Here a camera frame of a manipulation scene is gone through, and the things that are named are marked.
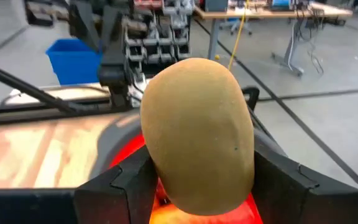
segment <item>red object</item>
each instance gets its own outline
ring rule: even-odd
[[[262,224],[258,213],[253,213],[249,197],[242,205],[223,215],[190,215],[176,208],[173,204],[153,210],[150,224]]]
[[[132,140],[130,140],[118,152],[118,155],[112,160],[110,167],[113,167],[126,159],[132,153],[136,152],[136,150],[144,146],[144,144],[145,141],[143,135],[140,133]],[[162,186],[159,187],[159,192],[161,193],[161,191],[165,193]],[[254,198],[251,194],[249,194],[247,200],[242,205],[240,205],[240,207],[223,215],[216,215],[211,217],[190,215],[179,210],[174,205],[158,207],[157,197],[160,198],[163,197],[163,195],[156,195],[155,197],[150,224],[263,224]]]

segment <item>wooden surface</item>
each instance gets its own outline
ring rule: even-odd
[[[353,12],[345,9],[340,9],[334,6],[329,6],[325,4],[320,4],[316,2],[312,2],[310,7],[314,9],[323,9],[324,15],[321,17],[347,17],[352,16]],[[204,12],[199,7],[196,7],[197,14],[203,19],[224,19],[224,18],[235,18],[242,17],[244,15],[244,11],[235,11],[233,9],[229,9],[227,12]],[[296,17],[311,17],[309,11],[287,11],[287,12],[272,12],[265,10],[263,8],[258,8],[257,11],[251,10],[246,12],[246,16],[248,18],[296,18]]]
[[[77,187],[89,179],[100,134],[138,114],[110,114],[0,126],[0,189]]]

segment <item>yellow cable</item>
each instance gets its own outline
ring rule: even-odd
[[[247,0],[246,7],[244,9],[244,15],[242,15],[241,24],[240,24],[240,28],[239,28],[239,33],[237,34],[236,44],[234,44],[233,54],[230,57],[230,62],[229,62],[229,66],[228,66],[229,70],[231,70],[231,67],[233,65],[234,56],[236,56],[237,47],[238,47],[239,42],[240,42],[242,27],[244,26],[244,21],[246,19],[246,10],[248,9],[248,5],[249,5],[249,0]]]

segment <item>table leg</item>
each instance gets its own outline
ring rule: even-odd
[[[218,45],[218,35],[219,35],[219,25],[221,23],[220,19],[212,20],[212,30],[211,37],[209,38],[209,49],[208,49],[208,59],[214,60],[216,55],[216,46]]]
[[[292,58],[295,54],[296,47],[299,43],[299,28],[302,26],[304,19],[298,19],[292,27],[292,35],[290,43],[288,44],[287,51],[284,57],[272,53],[272,58],[280,65],[289,68],[295,75],[299,77],[303,74],[303,69],[292,64]]]

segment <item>cable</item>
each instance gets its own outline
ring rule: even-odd
[[[141,92],[142,94],[144,94],[144,91],[141,90],[141,89],[137,86],[137,82],[136,82],[135,77],[134,77],[133,74],[134,74],[133,72],[131,72],[131,74],[129,74],[129,78],[131,79],[132,85],[134,86],[134,88],[135,88],[137,91],[139,91],[139,92]]]
[[[297,6],[296,8],[296,18],[298,19],[298,22],[303,22],[303,20],[306,18],[305,16],[305,10],[302,9],[304,5],[299,5]],[[301,8],[301,11],[302,11],[302,15],[303,17],[300,17],[299,15],[299,8]],[[301,26],[299,26],[299,29],[297,29],[296,33],[297,33],[297,37],[298,37],[298,41],[300,40],[303,40],[303,43],[310,43],[310,46],[311,46],[311,49],[308,51],[308,55],[310,56],[310,59],[311,59],[311,63],[313,64],[313,66],[315,67],[316,71],[322,75],[324,73],[324,69],[323,67],[321,66],[320,62],[319,62],[319,59],[317,56],[314,55],[314,50],[316,49],[316,46],[315,46],[315,42],[316,42],[316,37],[318,35],[318,32],[322,29],[324,29],[324,11],[319,11],[317,9],[313,9],[313,8],[307,8],[308,12],[311,14],[311,19],[313,21],[313,26],[309,26],[309,38],[305,38],[303,33],[302,33],[302,30],[301,30]],[[322,12],[323,15],[321,16],[321,18],[319,18],[319,14],[318,12]],[[316,32],[315,32],[315,35],[312,35],[312,29],[315,28],[316,29]],[[291,51],[290,51],[290,56],[288,58],[288,67],[292,70],[292,67],[290,65],[290,60],[291,60],[291,55],[292,55],[292,50],[293,50],[293,44],[294,44],[294,38],[295,38],[295,25],[293,26],[293,32],[292,32],[292,36],[291,36]]]
[[[293,50],[293,44],[294,44],[294,38],[295,38],[295,24],[293,24],[292,26],[292,35],[291,35],[291,49],[290,49],[290,54],[288,56],[288,68],[290,68],[291,71],[293,71],[292,66],[291,66],[291,58],[292,58],[292,50]]]
[[[240,28],[239,28],[239,33],[237,34],[236,44],[234,44],[233,54],[230,57],[229,66],[227,66],[227,68],[229,70],[231,70],[231,67],[232,67],[233,61],[234,61],[234,56],[236,56],[237,47],[238,47],[239,42],[240,42],[242,27],[244,26],[244,21],[246,19],[246,11],[247,11],[248,5],[249,5],[249,0],[247,0],[246,7],[244,8],[244,15],[242,15],[241,24],[240,24]]]
[[[138,101],[139,103],[141,103],[141,102],[142,102],[142,100],[141,100],[141,99],[139,99],[137,96],[134,96],[134,95],[129,94],[129,97],[131,97],[132,99],[134,99],[134,100]]]
[[[10,99],[12,99],[12,98],[14,98],[14,97],[17,97],[17,96],[21,96],[21,94],[23,94],[23,93],[22,93],[22,92],[16,93],[16,94],[14,94],[14,95],[9,95],[9,96],[3,98],[3,99],[1,100],[1,102],[0,102],[0,105],[1,105],[1,106],[6,105],[6,103],[7,103]]]
[[[98,88],[95,86],[52,86],[52,87],[46,87],[42,88],[43,90],[69,90],[69,89],[89,89],[89,90],[95,90],[99,91],[101,93],[109,93],[110,91],[104,90],[102,88]]]

